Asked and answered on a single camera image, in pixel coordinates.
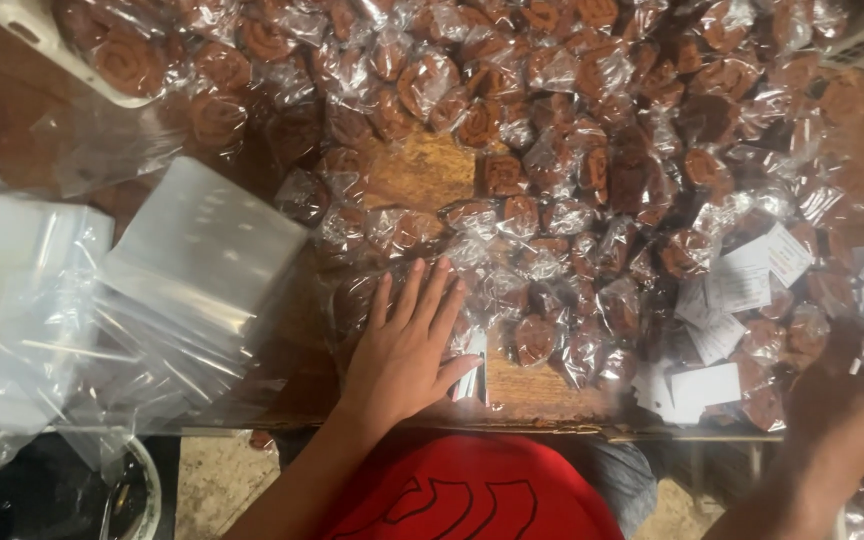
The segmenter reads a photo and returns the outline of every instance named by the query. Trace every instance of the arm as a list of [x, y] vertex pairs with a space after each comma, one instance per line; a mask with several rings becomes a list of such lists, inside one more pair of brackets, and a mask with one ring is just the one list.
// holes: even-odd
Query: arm
[[703, 540], [821, 540], [864, 476], [864, 323], [837, 321], [822, 358], [796, 380], [772, 468]]
[[443, 300], [450, 268], [443, 257], [419, 300], [424, 268], [422, 259], [410, 268], [391, 317], [392, 279], [388, 273], [382, 276], [339, 403], [288, 470], [235, 521], [223, 540], [308, 538], [379, 440], [397, 423], [442, 398], [481, 362], [478, 356], [467, 355], [440, 367], [465, 285], [456, 281]]

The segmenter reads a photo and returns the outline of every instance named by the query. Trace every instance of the concrete floor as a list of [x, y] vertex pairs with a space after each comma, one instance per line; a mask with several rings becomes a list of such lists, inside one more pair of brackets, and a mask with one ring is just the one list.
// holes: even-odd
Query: concrete floor
[[[175, 540], [213, 540], [279, 477], [274, 452], [249, 447], [249, 434], [182, 440]], [[717, 516], [697, 512], [670, 479], [658, 485], [658, 508], [631, 540], [699, 540]]]

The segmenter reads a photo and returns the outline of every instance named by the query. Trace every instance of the red shirt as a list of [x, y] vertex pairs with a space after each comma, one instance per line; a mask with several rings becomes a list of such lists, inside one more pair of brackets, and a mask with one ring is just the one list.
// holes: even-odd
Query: red shirt
[[322, 539], [621, 540], [605, 500], [552, 448], [450, 435], [378, 449], [328, 513]]

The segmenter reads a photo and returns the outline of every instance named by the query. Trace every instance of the hand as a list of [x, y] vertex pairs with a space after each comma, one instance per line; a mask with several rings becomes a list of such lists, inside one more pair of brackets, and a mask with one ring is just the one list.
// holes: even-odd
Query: hand
[[787, 442], [807, 453], [834, 448], [864, 469], [864, 370], [850, 374], [861, 355], [864, 321], [837, 319], [822, 357], [798, 378], [788, 406]]
[[380, 279], [337, 406], [378, 436], [438, 401], [462, 375], [482, 363], [479, 356], [467, 354], [440, 366], [466, 286], [456, 280], [443, 300], [450, 269], [449, 259], [443, 256], [418, 300], [425, 267], [424, 260], [415, 260], [390, 318], [392, 277], [386, 273]]

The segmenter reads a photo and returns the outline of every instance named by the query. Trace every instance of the wooden table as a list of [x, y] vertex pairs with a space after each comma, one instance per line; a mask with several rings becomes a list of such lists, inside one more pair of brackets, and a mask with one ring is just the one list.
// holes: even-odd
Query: wooden table
[[[864, 107], [864, 75], [857, 75]], [[13, 188], [54, 188], [50, 176], [52, 155], [42, 153], [29, 128], [55, 108], [89, 90], [66, 73], [0, 29], [0, 164], [3, 179]], [[849, 164], [856, 195], [864, 200], [864, 120], [853, 130]], [[376, 148], [376, 162], [366, 202], [370, 205], [399, 203], [433, 214], [445, 204], [473, 195], [474, 155], [456, 147], [448, 135], [417, 129], [404, 146], [392, 152]], [[222, 174], [267, 201], [279, 182], [258, 145], [246, 150], [229, 166], [210, 162]], [[90, 196], [90, 203], [116, 217], [121, 231], [150, 190], [150, 182], [121, 183]], [[845, 227], [852, 245], [864, 245], [864, 213]], [[311, 267], [306, 252], [299, 264]], [[251, 399], [267, 395], [274, 381], [294, 372], [277, 400], [257, 419], [239, 422], [242, 427], [295, 426], [322, 421], [338, 397], [338, 378], [323, 339], [317, 302], [312, 293], [313, 272], [299, 272], [298, 286], [289, 287], [288, 316], [270, 335], [259, 357], [263, 362], [240, 390]], [[547, 366], [523, 369], [491, 350], [488, 385], [493, 407], [473, 399], [460, 403], [439, 402], [421, 413], [414, 423], [492, 430], [597, 431], [613, 403], [594, 390], [577, 392]], [[702, 436], [701, 430], [692, 432]]]

